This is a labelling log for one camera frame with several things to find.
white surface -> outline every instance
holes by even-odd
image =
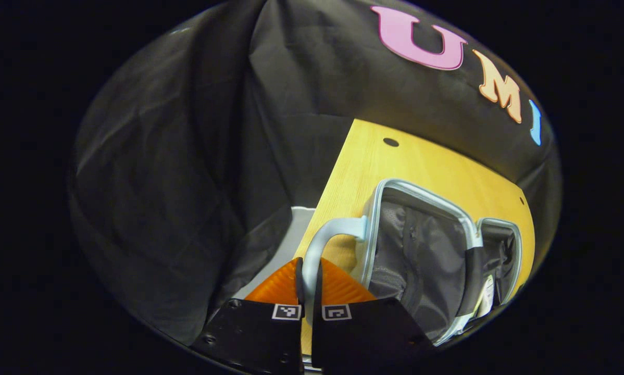
[[[282,243],[279,244],[279,247],[277,247],[277,251],[271,261],[269,261],[268,264],[266,264],[264,268],[257,273],[248,285],[245,285],[238,292],[236,292],[236,294],[233,295],[233,298],[245,299],[245,297],[247,297],[248,294],[264,282],[268,276],[272,275],[272,273],[279,270],[279,268],[293,259],[294,254],[296,254],[296,249],[298,249],[298,245],[300,245],[300,242],[303,240],[305,230],[307,230],[307,226],[310,224],[310,220],[312,220],[314,210],[314,208],[307,207],[291,207],[291,213],[293,215],[291,225],[286,231],[286,234],[282,239]]]

orange gripper pad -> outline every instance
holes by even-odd
[[[360,285],[352,276],[324,258],[322,265],[322,305],[352,304],[374,301],[376,297]]]
[[[255,290],[247,295],[245,300],[267,304],[299,304],[296,296],[296,264],[299,260],[302,259],[293,259],[272,273]]]

black cloth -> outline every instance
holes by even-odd
[[[459,221],[382,202],[369,290],[399,299],[434,341],[460,308],[466,251]]]
[[[548,118],[530,88],[476,40],[404,2],[414,41],[462,36],[464,64],[420,66],[380,41],[372,2],[228,2],[129,59],[86,112],[69,173],[72,217],[93,268],[133,314],[191,344],[214,309],[277,249],[289,207],[316,206],[353,119],[470,157],[524,191],[535,266],[557,227],[561,182]],[[488,56],[542,111],[529,126],[478,90]]]

pink letter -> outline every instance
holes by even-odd
[[[433,26],[442,37],[441,53],[431,53],[414,44],[414,23],[419,19],[400,10],[371,7],[379,14],[379,37],[388,49],[407,60],[439,70],[458,69],[463,64],[463,38],[452,31]]]

screw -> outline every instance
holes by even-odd
[[[214,343],[217,341],[217,339],[215,339],[215,338],[214,338],[214,337],[212,337],[211,335],[206,335],[206,336],[203,338],[203,341],[204,341],[206,344],[212,345],[212,344],[214,344]]]

